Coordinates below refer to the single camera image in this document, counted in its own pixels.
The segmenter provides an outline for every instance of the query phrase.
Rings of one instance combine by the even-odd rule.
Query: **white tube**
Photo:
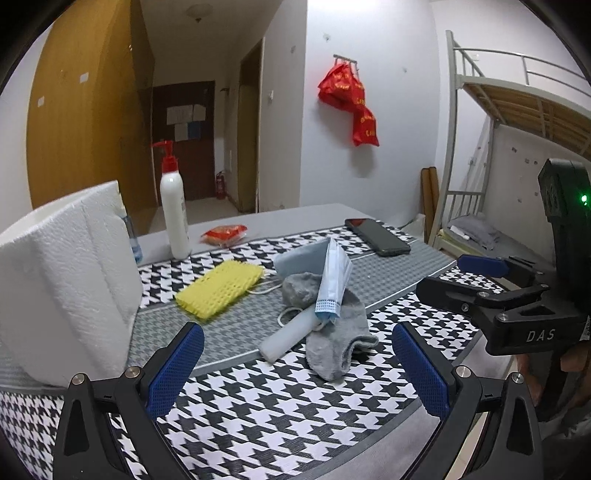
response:
[[[315,304],[306,308],[283,328],[261,342],[259,352],[267,362],[274,364],[302,338],[322,325],[314,313],[315,308]]]

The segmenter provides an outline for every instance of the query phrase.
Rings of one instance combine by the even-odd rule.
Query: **floor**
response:
[[[241,215],[228,199],[218,200],[216,198],[210,198],[192,200],[191,202],[187,202],[186,205],[187,221],[189,225]],[[158,210],[156,210],[156,214],[154,215],[148,233],[162,232],[164,230],[166,230],[164,212],[162,207],[159,207]]]

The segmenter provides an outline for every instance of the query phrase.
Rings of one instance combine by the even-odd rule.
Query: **houndstooth tablecloth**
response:
[[[263,265],[271,273],[274,255],[326,236],[334,236],[350,255],[368,251],[356,235],[336,228],[148,265],[140,268],[142,308],[170,302],[176,291],[224,260]],[[501,291],[484,277],[457,268],[441,277]],[[315,376],[302,344],[274,365],[254,359],[189,378],[158,425],[187,468],[204,480],[288,479],[335,459],[393,421],[416,398],[392,353],[389,333],[396,323],[410,321],[449,359],[455,359],[477,331],[461,315],[422,305],[414,293],[370,312],[368,320],[380,344],[355,353],[350,372],[340,381],[328,383]],[[0,427],[40,479],[51,478],[51,449],[62,404],[60,397],[0,391]],[[113,416],[112,424],[132,472],[147,479],[121,419]]]

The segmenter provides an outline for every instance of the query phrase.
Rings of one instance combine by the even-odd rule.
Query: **yellow mesh sponge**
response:
[[[258,282],[265,269],[258,265],[226,260],[175,296],[190,313],[207,320]]]

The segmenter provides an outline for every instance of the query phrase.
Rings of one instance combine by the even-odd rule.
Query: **white wall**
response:
[[[265,33],[259,155],[263,212],[300,205],[307,4],[284,1]]]
[[[429,3],[309,0],[307,29],[300,203],[344,203],[402,225],[419,211],[421,168],[435,160],[439,63]],[[359,62],[380,147],[354,147],[351,114],[318,101],[333,54]]]
[[[50,31],[51,26],[33,42],[0,95],[0,232],[32,210],[27,174],[29,98]]]
[[[591,163],[549,140],[500,125],[495,131],[484,213],[494,227],[553,261],[552,228],[544,214],[538,174],[548,158]]]
[[[447,146],[449,117],[449,68],[446,30],[452,30],[455,40],[466,48],[489,48],[524,53],[539,57],[579,72],[575,61],[556,35],[546,27],[519,0],[431,0],[439,42],[441,71],[441,108],[439,140],[435,163],[440,178],[443,174]],[[461,72],[460,56],[458,72]],[[493,53],[479,53],[477,65],[488,77],[525,83],[519,57]],[[563,73],[552,66],[531,61],[528,68],[567,81],[591,93],[591,88],[577,77]],[[531,85],[545,89],[591,109],[591,99],[559,83],[540,77],[531,77]],[[486,115],[466,92],[459,92],[456,155],[452,174],[452,189],[466,184],[466,176],[473,160]],[[480,146],[486,146],[484,138]]]
[[[224,169],[224,124],[226,94],[220,90],[227,87],[228,69],[226,51],[216,45],[201,44],[198,49],[182,49],[155,54],[155,87],[175,83],[216,82],[213,112],[214,157],[216,172]]]

